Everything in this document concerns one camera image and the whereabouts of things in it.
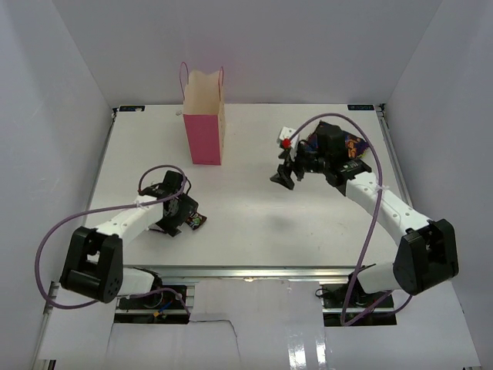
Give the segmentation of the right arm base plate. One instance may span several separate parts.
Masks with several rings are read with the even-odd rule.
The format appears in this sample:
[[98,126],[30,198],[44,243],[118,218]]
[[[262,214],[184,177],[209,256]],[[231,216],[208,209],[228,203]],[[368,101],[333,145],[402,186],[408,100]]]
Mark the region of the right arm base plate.
[[[322,284],[315,291],[315,296],[320,299],[323,307],[324,326],[326,328],[340,327],[340,316],[346,292],[347,283]],[[352,320],[383,296],[385,296],[384,292],[365,294],[359,292],[355,288],[349,300],[345,320]],[[391,296],[388,296],[370,313],[353,323],[353,326],[370,327],[396,325],[397,319],[396,315],[393,314],[393,311],[394,300]]]

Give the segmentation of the brown M&M's chocolate packet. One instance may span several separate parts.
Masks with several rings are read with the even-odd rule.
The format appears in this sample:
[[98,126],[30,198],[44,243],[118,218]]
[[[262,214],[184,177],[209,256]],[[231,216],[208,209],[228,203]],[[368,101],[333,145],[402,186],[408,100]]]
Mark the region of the brown M&M's chocolate packet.
[[203,216],[202,214],[195,212],[186,219],[186,224],[192,230],[197,230],[206,222],[206,220],[207,220],[206,216]]

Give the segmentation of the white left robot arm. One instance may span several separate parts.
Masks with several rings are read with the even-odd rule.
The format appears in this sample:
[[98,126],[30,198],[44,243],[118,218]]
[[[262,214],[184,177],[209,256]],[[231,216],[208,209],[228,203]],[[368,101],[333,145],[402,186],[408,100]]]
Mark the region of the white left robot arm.
[[145,307],[157,306],[163,289],[155,276],[123,265],[123,252],[140,234],[159,231],[170,237],[192,220],[199,204],[185,191],[187,178],[169,166],[163,180],[143,187],[138,196],[110,220],[93,228],[79,227],[70,240],[61,286],[87,298],[109,303],[118,296],[136,297]]

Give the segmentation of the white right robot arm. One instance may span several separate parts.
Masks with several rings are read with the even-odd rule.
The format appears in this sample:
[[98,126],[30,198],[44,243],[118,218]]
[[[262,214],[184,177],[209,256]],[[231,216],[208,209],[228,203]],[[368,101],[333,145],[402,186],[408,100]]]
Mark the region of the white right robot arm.
[[346,146],[346,132],[320,122],[306,140],[283,127],[277,138],[283,163],[270,179],[291,190],[306,173],[320,173],[345,197],[369,214],[397,245],[394,261],[366,267],[347,289],[349,301],[359,307],[377,292],[401,290],[415,296],[458,275],[458,253],[453,226],[417,212],[377,182],[377,175]]

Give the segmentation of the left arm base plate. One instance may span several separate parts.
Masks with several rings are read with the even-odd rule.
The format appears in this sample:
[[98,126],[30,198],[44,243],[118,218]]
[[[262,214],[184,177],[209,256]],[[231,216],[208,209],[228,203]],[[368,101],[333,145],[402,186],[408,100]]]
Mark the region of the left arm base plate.
[[114,322],[140,325],[186,325],[189,315],[171,291],[161,291],[144,298],[121,298]]

